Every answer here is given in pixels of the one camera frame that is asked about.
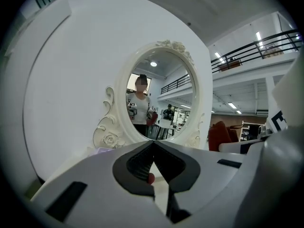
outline red object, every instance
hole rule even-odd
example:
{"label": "red object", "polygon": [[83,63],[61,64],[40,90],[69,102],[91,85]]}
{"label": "red object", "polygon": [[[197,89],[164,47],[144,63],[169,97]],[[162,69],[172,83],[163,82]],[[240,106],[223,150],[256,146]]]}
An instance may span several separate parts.
{"label": "red object", "polygon": [[152,114],[152,118],[151,119],[147,119],[147,125],[148,126],[153,125],[156,122],[157,117],[158,117],[158,115],[156,113],[153,113]]}
{"label": "red object", "polygon": [[149,173],[148,183],[151,185],[155,181],[155,176],[153,173]]}
{"label": "red object", "polygon": [[219,145],[221,143],[238,142],[238,137],[237,137],[238,134],[237,131],[235,130],[237,128],[240,127],[238,126],[226,127],[222,121],[214,124],[209,129],[209,134],[208,134],[209,150],[219,152]]}
{"label": "red object", "polygon": [[209,150],[219,152],[221,143],[231,143],[231,139],[225,124],[221,121],[214,124],[208,133]]}

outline white wall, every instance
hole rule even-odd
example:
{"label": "white wall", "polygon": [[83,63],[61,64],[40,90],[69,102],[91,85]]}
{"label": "white wall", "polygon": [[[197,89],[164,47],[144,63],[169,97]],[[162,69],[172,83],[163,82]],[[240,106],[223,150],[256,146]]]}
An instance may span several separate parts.
{"label": "white wall", "polygon": [[[212,77],[208,49],[195,33],[147,0],[68,1],[72,15],[42,48],[24,105],[28,150],[39,176],[47,179],[73,153],[93,146],[94,130],[106,113],[106,87],[114,86],[132,53],[160,40],[182,42],[204,75],[205,119],[200,138],[205,142],[211,117]],[[146,14],[158,19],[143,19]]]}
{"label": "white wall", "polygon": [[39,10],[39,6],[36,3],[35,0],[25,0],[23,5],[20,7],[20,12],[22,15],[28,19],[30,16],[32,16],[35,12]]}
{"label": "white wall", "polygon": [[150,83],[150,88],[148,92],[148,96],[150,97],[150,100],[152,102],[152,105],[154,107],[159,107],[157,97],[161,94],[161,89],[163,85],[164,80],[152,78]]}
{"label": "white wall", "polygon": [[[44,13],[37,14],[24,28],[23,33],[19,34],[18,40],[11,43],[6,67],[1,74],[0,163],[12,187],[20,193],[24,193],[37,178],[29,157],[29,146],[24,136],[26,129],[23,125],[28,77],[48,37],[70,14],[67,0],[57,0]],[[38,145],[42,146],[44,141],[46,140],[40,138]],[[34,156],[39,158],[39,154],[41,153],[34,153]]]}
{"label": "white wall", "polygon": [[178,78],[186,75],[188,72],[184,66],[179,67],[176,71],[170,74],[163,82],[162,87],[172,83],[173,81],[177,80]]}

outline black pants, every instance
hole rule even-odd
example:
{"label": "black pants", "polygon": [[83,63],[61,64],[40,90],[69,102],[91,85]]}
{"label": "black pants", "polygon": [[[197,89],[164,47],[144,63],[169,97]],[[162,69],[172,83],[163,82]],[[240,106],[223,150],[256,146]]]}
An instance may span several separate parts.
{"label": "black pants", "polygon": [[144,124],[134,124],[136,130],[142,134],[143,136],[147,137],[147,125]]}

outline oval mirror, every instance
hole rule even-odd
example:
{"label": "oval mirror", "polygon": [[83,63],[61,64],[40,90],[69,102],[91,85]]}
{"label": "oval mirror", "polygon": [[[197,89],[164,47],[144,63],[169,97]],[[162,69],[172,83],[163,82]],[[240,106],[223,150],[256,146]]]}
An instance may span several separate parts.
{"label": "oval mirror", "polygon": [[191,79],[186,63],[172,52],[143,55],[126,89],[126,109],[135,129],[153,140],[178,134],[191,113]]}

